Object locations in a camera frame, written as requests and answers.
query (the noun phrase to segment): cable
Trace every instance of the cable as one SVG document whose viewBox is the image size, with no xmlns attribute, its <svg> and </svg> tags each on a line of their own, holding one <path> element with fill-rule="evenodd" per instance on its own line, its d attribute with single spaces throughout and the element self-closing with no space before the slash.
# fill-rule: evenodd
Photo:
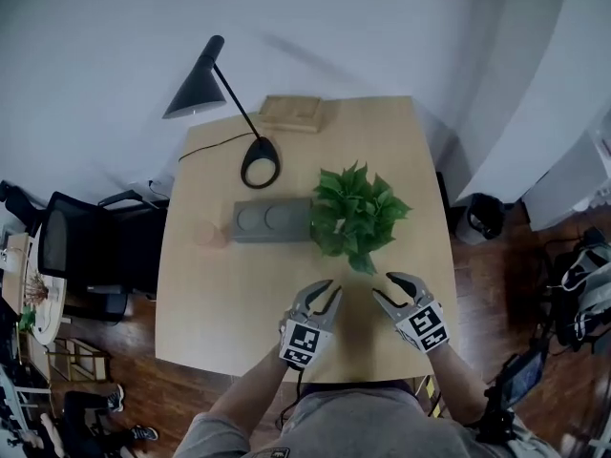
<svg viewBox="0 0 611 458">
<path fill-rule="evenodd" d="M 234 137 L 230 137 L 229 139 L 226 139 L 225 141 L 218 142 L 218 143 L 216 143 L 216 144 L 211 144 L 210 146 L 204 146 L 203 148 L 198 148 L 198 149 L 196 149 L 195 151 L 192 151 L 191 153 L 187 153 L 186 155 L 182 155 L 182 156 L 179 158 L 179 163 L 180 163 L 181 161 L 183 161 L 183 160 L 184 160 L 186 157 L 188 157 L 188 156 L 190 156 L 190 155 L 192 155 L 192 154 L 196 153 L 197 151 L 203 151 L 204 149 L 216 148 L 217 146 L 222 146 L 223 144 L 226 144 L 227 142 L 232 141 L 232 140 L 234 140 L 234 139 L 238 139 L 238 138 L 240 138 L 240 137 L 244 137 L 245 135 L 254 135 L 254 134 L 255 134 L 255 133 L 244 133 L 244 134 L 236 135 L 236 136 L 234 136 Z"/>
<path fill-rule="evenodd" d="M 166 197 L 168 200 L 170 199 L 170 198 L 169 198 L 167 195 L 165 195 L 165 194 L 160 194 L 159 192 L 156 192 L 155 190 L 153 190 L 153 187 L 151 187 L 152 183 L 153 183 L 153 181 L 150 179 L 150 180 L 149 180 L 149 190 L 150 190 L 151 192 L 153 192 L 155 195 L 159 195 L 160 197 Z"/>
<path fill-rule="evenodd" d="M 299 376 L 297 377 L 297 386 L 296 386 L 297 398 L 295 399 L 295 402 L 293 402 L 290 406 L 285 407 L 283 411 L 280 413 L 280 415 L 278 416 L 278 419 L 276 419 L 276 429 L 278 429 L 279 431 L 282 431 L 284 427 L 284 415 L 291 408 L 299 404 L 299 401 L 302 400 L 302 377 L 303 376 L 304 376 L 304 371 L 301 370 L 299 372 Z"/>
<path fill-rule="evenodd" d="M 562 351 L 559 351 L 558 353 L 551 353 L 550 351 L 548 351 L 547 354 L 549 356 L 560 356 L 566 353 L 569 349 L 573 349 L 572 346 L 566 346 L 564 349 L 562 349 Z"/>
<path fill-rule="evenodd" d="M 427 384 L 429 383 L 429 378 L 430 376 L 427 375 L 426 377 L 422 378 L 422 381 L 420 382 L 420 385 L 418 386 L 418 389 L 415 391 L 415 393 L 413 395 L 418 395 L 420 393 L 420 390 L 422 390 L 422 387 L 424 386 L 424 383 L 426 382 Z"/>
</svg>

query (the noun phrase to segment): black trash can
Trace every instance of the black trash can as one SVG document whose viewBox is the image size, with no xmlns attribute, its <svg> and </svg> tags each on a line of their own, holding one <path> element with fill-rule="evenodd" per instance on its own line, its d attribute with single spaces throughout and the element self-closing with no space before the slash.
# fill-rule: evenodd
<svg viewBox="0 0 611 458">
<path fill-rule="evenodd" d="M 500 235 L 505 223 L 505 206 L 498 198 L 475 194 L 456 226 L 455 235 L 475 245 Z"/>
</svg>

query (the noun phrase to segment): person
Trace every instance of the person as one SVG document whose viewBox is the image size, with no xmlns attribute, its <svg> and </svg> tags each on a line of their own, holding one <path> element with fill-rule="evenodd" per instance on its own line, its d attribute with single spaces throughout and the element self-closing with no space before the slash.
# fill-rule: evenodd
<svg viewBox="0 0 611 458">
<path fill-rule="evenodd" d="M 427 356 L 451 419 L 428 417 L 405 381 L 311 384 L 278 440 L 252 452 L 249 437 L 288 370 L 280 344 L 193 420 L 175 458 L 558 457 L 516 417 L 504 445 L 476 440 L 487 386 L 447 341 Z"/>
<path fill-rule="evenodd" d="M 67 392 L 61 418 L 54 421 L 49 415 L 42 414 L 41 426 L 37 428 L 38 435 L 27 433 L 23 436 L 26 456 L 99 458 L 105 456 L 105 453 L 127 447 L 135 440 L 156 441 L 158 433 L 152 427 L 135 426 L 103 436 L 95 436 L 87 427 L 86 409 L 121 412 L 124 399 L 125 390 L 122 385 L 118 385 L 116 392 L 108 397 L 87 392 Z"/>
</svg>

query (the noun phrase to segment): small plant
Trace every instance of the small plant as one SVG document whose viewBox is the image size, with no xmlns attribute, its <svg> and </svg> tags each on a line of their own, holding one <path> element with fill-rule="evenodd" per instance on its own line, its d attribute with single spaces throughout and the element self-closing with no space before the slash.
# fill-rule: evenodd
<svg viewBox="0 0 611 458">
<path fill-rule="evenodd" d="M 350 266 L 375 273 L 369 253 L 393 241 L 392 227 L 411 210 L 379 176 L 367 180 L 367 164 L 341 175 L 321 170 L 312 206 L 311 234 L 326 256 L 348 255 Z"/>
<path fill-rule="evenodd" d="M 42 275 L 37 271 L 30 277 L 26 285 L 26 305 L 40 305 L 49 297 L 49 288 L 45 285 Z"/>
<path fill-rule="evenodd" d="M 26 305 L 23 308 L 21 319 L 19 320 L 19 330 L 32 332 L 34 323 L 36 322 L 36 308 L 31 305 Z"/>
</svg>

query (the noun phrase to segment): shoe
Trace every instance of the shoe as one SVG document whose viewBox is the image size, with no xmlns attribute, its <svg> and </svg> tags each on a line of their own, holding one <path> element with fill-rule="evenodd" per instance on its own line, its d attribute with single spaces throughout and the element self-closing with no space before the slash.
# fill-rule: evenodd
<svg viewBox="0 0 611 458">
<path fill-rule="evenodd" d="M 134 426 L 131 431 L 134 439 L 145 439 L 148 441 L 159 439 L 159 434 L 152 427 Z"/>
<path fill-rule="evenodd" d="M 116 392 L 108 396 L 108 408 L 111 412 L 122 412 L 125 390 L 123 390 L 122 385 L 117 385 L 116 387 Z"/>
</svg>

